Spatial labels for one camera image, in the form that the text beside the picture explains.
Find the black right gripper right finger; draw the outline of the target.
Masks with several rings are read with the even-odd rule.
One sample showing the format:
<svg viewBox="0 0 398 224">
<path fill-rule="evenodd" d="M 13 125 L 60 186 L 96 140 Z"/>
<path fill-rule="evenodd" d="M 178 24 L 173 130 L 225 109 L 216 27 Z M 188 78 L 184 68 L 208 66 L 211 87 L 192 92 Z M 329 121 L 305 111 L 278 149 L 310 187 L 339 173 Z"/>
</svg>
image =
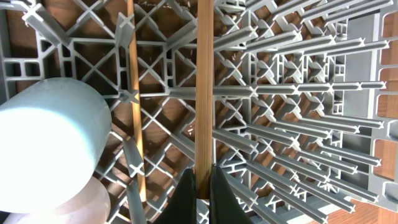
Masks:
<svg viewBox="0 0 398 224">
<path fill-rule="evenodd" d="M 252 224 L 218 166 L 210 175 L 210 224 Z"/>
</svg>

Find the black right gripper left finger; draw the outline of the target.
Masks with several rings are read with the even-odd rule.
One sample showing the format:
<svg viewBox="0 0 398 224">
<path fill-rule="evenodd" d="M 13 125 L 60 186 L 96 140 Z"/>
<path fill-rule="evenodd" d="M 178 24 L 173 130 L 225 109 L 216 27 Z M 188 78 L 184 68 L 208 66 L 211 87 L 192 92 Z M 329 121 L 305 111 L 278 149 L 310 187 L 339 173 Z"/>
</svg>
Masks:
<svg viewBox="0 0 398 224">
<path fill-rule="evenodd" d="M 154 224 L 196 224 L 196 182 L 192 169 L 185 169 L 172 198 Z"/>
</svg>

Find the pink cup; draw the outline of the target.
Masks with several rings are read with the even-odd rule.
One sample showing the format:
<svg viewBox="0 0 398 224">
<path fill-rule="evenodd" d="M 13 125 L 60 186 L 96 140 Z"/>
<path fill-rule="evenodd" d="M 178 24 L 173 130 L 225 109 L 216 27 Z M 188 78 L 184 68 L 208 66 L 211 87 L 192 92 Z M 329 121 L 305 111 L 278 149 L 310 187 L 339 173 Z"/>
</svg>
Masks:
<svg viewBox="0 0 398 224">
<path fill-rule="evenodd" d="M 110 210 L 107 190 L 98 179 L 92 177 L 78 194 L 59 207 L 38 213 L 12 213 L 3 224 L 104 224 Z"/>
</svg>

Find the grey dishwasher rack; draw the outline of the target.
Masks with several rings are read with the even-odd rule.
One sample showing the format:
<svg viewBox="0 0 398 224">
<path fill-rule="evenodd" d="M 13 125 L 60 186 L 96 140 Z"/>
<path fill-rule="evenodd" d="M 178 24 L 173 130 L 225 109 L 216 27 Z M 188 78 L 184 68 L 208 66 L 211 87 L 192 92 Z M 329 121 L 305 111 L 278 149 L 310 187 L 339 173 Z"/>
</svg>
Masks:
<svg viewBox="0 0 398 224">
<path fill-rule="evenodd" d="M 215 1 L 213 160 L 254 223 L 326 223 L 352 199 L 397 210 L 397 182 L 374 174 L 384 33 L 396 1 Z M 136 33 L 139 91 L 131 87 Z M 48 78 L 93 87 L 109 106 L 109 139 L 93 175 L 111 199 L 107 223 L 130 223 L 127 189 L 145 175 L 153 223 L 194 165 L 197 2 L 2 1 L 1 101 Z M 140 103 L 144 159 L 132 103 Z"/>
</svg>

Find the light blue cup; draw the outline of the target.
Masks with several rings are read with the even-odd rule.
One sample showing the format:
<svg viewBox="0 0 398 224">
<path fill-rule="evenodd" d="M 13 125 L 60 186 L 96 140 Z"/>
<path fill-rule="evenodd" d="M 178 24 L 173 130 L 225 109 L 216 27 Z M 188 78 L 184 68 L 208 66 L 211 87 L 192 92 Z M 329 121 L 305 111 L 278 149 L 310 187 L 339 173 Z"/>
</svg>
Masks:
<svg viewBox="0 0 398 224">
<path fill-rule="evenodd" d="M 111 130 L 105 99 L 72 78 L 35 83 L 1 106 L 1 210 L 57 207 L 90 180 Z"/>
</svg>

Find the wooden chopstick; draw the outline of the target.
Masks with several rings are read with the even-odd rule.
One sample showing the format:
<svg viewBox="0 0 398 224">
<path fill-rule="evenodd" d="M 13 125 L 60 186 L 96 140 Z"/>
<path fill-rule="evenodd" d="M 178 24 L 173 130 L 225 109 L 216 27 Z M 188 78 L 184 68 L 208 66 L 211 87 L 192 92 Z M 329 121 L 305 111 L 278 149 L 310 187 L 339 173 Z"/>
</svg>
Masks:
<svg viewBox="0 0 398 224">
<path fill-rule="evenodd" d="M 209 199 L 213 127 L 214 0 L 198 1 L 195 115 L 195 177 L 197 197 Z"/>
<path fill-rule="evenodd" d="M 130 16 L 134 14 L 134 1 L 127 0 L 127 14 Z M 129 64 L 130 64 L 130 77 L 131 87 L 133 90 L 139 91 L 139 71 L 137 61 L 137 45 L 136 45 L 136 33 L 133 32 L 132 39 L 129 44 Z M 142 124 L 141 124 L 141 106 L 140 103 L 132 103 L 132 115 L 133 115 L 133 128 L 134 137 L 136 140 L 136 146 L 141 156 L 144 159 L 144 148 L 142 140 Z M 147 200 L 146 197 L 146 178 L 145 175 L 138 175 L 137 181 L 139 184 L 139 195 L 142 202 Z"/>
</svg>

